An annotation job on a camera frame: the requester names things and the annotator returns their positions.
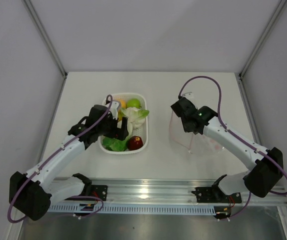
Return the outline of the clear zip top bag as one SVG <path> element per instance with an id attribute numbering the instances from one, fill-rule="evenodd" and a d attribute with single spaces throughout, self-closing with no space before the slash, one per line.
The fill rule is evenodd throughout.
<path id="1" fill-rule="evenodd" d="M 181 119 L 173 111 L 171 112 L 168 131 L 170 141 L 185 148 L 190 154 L 208 156 L 218 154 L 225 149 L 221 144 L 207 136 L 184 132 Z"/>

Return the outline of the green lettuce head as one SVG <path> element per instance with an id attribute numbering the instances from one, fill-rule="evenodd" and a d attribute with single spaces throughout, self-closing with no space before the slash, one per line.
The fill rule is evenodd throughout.
<path id="1" fill-rule="evenodd" d="M 115 138 L 104 137 L 101 141 L 101 145 L 106 149 L 108 152 L 113 153 L 121 153 L 121 152 L 133 152 L 128 150 L 127 142 L 133 136 L 141 137 L 144 145 L 143 135 L 139 134 L 140 131 L 143 131 L 145 125 L 147 124 L 146 118 L 148 117 L 150 111 L 147 109 L 138 109 L 135 107 L 129 108 L 121 108 L 120 111 L 122 112 L 123 117 L 128 119 L 128 132 L 129 135 L 126 137 L 125 140 L 118 140 Z"/>

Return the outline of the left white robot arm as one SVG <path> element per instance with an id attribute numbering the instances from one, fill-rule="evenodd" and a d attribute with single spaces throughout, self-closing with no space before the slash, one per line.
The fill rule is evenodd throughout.
<path id="1" fill-rule="evenodd" d="M 128 120 L 123 118 L 121 127 L 118 127 L 120 108 L 121 104 L 116 100 L 107 105 L 94 105 L 89 115 L 70 128 L 61 145 L 47 159 L 25 173 L 17 171 L 10 177 L 7 212 L 9 222 L 16 222 L 11 217 L 13 208 L 36 221 L 41 219 L 50 207 L 63 200 L 87 200 L 92 195 L 92 181 L 80 173 L 59 183 L 55 183 L 54 179 L 101 136 L 126 139 L 129 134 Z"/>

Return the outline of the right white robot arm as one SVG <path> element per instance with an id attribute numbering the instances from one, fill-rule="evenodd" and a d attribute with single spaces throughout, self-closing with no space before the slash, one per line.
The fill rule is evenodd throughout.
<path id="1" fill-rule="evenodd" d="M 204 135 L 216 141 L 247 168 L 238 174 L 224 174 L 212 184 L 211 194 L 216 201 L 223 202 L 230 195 L 241 192 L 264 198 L 283 177 L 283 153 L 278 148 L 268 149 L 241 134 L 231 133 L 214 110 L 208 106 L 196 108 L 185 97 L 172 104 L 171 109 L 181 119 L 186 133 Z"/>

